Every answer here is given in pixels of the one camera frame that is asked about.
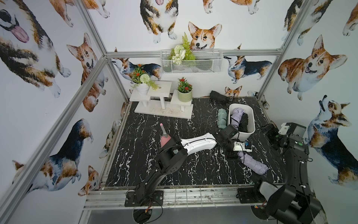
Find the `lilac umbrella back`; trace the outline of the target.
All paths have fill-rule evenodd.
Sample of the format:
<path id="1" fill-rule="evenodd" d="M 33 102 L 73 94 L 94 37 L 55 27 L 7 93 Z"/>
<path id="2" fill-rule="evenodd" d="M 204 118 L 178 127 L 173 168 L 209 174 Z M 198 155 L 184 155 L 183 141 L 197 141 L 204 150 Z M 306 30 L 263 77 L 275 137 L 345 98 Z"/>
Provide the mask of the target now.
<path id="1" fill-rule="evenodd" d="M 236 129 L 238 129 L 244 114 L 245 110 L 243 110 L 242 108 L 235 108 L 233 110 L 232 115 L 230 116 L 230 124 Z"/>

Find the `lilac umbrella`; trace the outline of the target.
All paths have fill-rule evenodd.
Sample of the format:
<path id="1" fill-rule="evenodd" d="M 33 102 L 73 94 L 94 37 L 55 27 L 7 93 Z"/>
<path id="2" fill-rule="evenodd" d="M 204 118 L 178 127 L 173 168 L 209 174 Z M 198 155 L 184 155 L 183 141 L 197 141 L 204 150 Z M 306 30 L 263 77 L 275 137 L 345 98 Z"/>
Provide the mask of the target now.
<path id="1" fill-rule="evenodd" d="M 236 129 L 238 129 L 244 114 L 245 110 L 243 110 L 242 108 L 235 108 L 233 110 L 232 115 L 230 116 L 230 124 Z"/>
<path id="2" fill-rule="evenodd" d="M 263 175 L 269 169 L 265 164 L 255 160 L 252 156 L 244 153 L 244 151 L 239 151 L 237 153 L 240 161 L 253 172 L 258 175 Z"/>

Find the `mint green umbrella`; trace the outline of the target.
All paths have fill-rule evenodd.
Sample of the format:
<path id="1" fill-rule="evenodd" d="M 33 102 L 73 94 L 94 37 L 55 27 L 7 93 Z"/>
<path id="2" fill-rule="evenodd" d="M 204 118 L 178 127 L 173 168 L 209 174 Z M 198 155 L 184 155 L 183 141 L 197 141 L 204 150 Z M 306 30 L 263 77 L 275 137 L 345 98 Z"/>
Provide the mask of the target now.
<path id="1" fill-rule="evenodd" d="M 217 126 L 219 129 L 225 129 L 227 127 L 227 111 L 226 109 L 219 109 L 217 113 Z"/>

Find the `lilac umbrella front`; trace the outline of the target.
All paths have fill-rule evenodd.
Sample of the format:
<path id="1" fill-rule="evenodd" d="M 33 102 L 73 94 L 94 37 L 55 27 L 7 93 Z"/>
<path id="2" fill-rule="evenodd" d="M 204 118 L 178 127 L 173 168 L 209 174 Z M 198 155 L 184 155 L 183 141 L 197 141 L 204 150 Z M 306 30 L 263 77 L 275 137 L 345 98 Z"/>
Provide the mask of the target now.
<path id="1" fill-rule="evenodd" d="M 258 175 L 263 175 L 269 169 L 265 164 L 255 160 L 252 156 L 244 153 L 244 151 L 239 151 L 237 153 L 240 161 L 253 172 Z"/>

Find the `white plastic storage box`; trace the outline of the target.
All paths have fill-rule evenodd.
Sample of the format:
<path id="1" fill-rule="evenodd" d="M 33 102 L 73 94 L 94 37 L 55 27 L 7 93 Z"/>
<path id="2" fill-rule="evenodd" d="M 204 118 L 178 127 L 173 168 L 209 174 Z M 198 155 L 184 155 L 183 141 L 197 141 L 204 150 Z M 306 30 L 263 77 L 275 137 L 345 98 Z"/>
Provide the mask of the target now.
<path id="1" fill-rule="evenodd" d="M 240 109 L 244 110 L 244 112 L 248 116 L 248 124 L 246 125 L 246 128 L 247 128 L 246 132 L 239 131 L 238 134 L 236 134 L 235 136 L 232 137 L 232 139 L 233 140 L 238 139 L 239 141 L 246 141 L 249 138 L 249 136 L 255 132 L 254 111 L 248 105 L 238 104 L 238 103 L 231 104 L 229 106 L 228 114 L 227 114 L 227 125 L 230 125 L 231 116 L 234 113 L 234 110 L 236 108 L 240 108 Z"/>

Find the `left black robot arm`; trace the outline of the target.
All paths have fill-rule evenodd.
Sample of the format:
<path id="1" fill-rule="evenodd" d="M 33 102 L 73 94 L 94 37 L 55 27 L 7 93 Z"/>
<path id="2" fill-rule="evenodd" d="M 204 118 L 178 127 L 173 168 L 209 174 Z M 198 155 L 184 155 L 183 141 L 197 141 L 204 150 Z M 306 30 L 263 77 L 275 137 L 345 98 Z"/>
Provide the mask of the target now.
<path id="1" fill-rule="evenodd" d="M 234 152 L 234 139 L 238 133 L 233 125 L 229 125 L 218 132 L 206 133 L 192 139 L 173 136 L 155 157 L 146 179 L 135 187 L 132 196 L 126 197 L 130 205 L 145 206 L 153 203 L 156 187 L 167 175 L 176 172 L 192 154 L 211 150 L 218 144 L 224 149 L 227 159 L 237 159 L 238 155 Z"/>

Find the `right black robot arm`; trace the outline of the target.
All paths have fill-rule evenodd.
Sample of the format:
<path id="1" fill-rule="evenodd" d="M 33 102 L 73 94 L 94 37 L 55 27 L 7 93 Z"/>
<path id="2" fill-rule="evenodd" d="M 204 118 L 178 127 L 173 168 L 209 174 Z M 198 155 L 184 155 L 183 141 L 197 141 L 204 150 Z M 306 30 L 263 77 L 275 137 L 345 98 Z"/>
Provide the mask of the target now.
<path id="1" fill-rule="evenodd" d="M 309 186 L 307 163 L 310 161 L 308 145 L 304 143 L 306 127 L 296 123 L 274 124 L 262 127 L 275 149 L 282 151 L 285 160 L 285 184 L 276 187 L 260 181 L 257 192 L 265 198 L 261 212 L 283 224 L 311 224 L 321 211 L 321 203 L 313 196 Z"/>

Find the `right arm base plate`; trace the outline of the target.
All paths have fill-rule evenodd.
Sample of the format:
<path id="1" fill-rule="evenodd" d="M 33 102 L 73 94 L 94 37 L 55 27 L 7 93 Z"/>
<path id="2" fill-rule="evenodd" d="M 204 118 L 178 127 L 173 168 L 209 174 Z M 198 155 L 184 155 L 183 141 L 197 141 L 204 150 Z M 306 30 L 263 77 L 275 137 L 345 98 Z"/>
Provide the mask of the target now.
<path id="1" fill-rule="evenodd" d="M 241 203 L 263 203 L 266 200 L 265 197 L 253 187 L 238 188 L 236 198 L 239 199 Z"/>

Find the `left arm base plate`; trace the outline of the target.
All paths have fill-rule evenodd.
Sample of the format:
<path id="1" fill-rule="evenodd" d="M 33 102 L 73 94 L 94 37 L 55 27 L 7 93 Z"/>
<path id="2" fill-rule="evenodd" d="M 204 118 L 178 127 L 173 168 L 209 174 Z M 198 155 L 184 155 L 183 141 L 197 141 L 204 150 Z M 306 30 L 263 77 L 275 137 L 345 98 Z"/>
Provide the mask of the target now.
<path id="1" fill-rule="evenodd" d="M 126 192 L 125 207 L 152 207 L 162 206 L 164 199 L 164 191 L 156 190 L 150 196 L 140 198 L 135 191 L 129 190 Z"/>

